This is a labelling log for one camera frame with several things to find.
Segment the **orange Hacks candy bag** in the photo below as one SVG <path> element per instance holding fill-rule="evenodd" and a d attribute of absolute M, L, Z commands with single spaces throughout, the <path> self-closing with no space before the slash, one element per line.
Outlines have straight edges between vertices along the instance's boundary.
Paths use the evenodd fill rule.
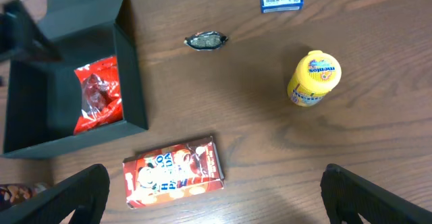
<path fill-rule="evenodd" d="M 81 116 L 74 134 L 123 119 L 117 57 L 111 56 L 74 70 L 82 89 Z"/>

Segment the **red Pringles can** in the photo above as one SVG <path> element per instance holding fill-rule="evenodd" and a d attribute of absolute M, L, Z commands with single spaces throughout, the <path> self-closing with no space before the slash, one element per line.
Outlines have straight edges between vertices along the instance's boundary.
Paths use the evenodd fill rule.
<path fill-rule="evenodd" d="M 1 184 L 1 211 L 25 202 L 49 188 L 50 186 L 43 182 L 35 184 Z"/>

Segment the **black gift box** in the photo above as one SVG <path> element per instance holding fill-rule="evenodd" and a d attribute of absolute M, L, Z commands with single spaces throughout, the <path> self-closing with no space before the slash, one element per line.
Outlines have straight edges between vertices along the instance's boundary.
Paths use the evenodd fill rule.
<path fill-rule="evenodd" d="M 38 22 L 61 61 L 12 61 L 3 154 L 48 159 L 147 129 L 138 58 L 127 0 L 47 0 Z M 82 89 L 74 70 L 116 56 L 123 119 L 75 135 Z"/>

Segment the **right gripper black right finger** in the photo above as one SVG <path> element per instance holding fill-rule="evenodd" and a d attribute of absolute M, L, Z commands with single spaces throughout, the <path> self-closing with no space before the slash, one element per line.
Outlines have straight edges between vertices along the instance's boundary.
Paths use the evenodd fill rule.
<path fill-rule="evenodd" d="M 431 212 L 336 164 L 321 178 L 321 197 L 331 224 L 431 222 Z"/>

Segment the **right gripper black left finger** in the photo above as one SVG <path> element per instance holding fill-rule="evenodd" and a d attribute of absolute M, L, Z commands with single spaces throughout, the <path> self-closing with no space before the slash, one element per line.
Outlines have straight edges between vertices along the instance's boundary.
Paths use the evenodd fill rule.
<path fill-rule="evenodd" d="M 87 167 L 57 185 L 1 212 L 2 223 L 99 224 L 109 195 L 109 174 L 102 164 Z"/>

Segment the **yellow Mentos bottle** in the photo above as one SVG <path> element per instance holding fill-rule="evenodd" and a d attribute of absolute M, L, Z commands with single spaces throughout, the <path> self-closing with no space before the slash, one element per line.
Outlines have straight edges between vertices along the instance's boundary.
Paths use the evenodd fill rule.
<path fill-rule="evenodd" d="M 287 86 L 291 101 L 301 107 L 320 102 L 340 82 L 342 69 L 336 58 L 320 50 L 303 57 Z"/>

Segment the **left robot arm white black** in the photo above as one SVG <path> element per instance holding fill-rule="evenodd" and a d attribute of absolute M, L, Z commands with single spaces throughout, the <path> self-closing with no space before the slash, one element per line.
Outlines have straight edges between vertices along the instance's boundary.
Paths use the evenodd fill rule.
<path fill-rule="evenodd" d="M 40 31 L 20 0 L 1 4 L 1 62 L 61 61 L 54 44 Z"/>

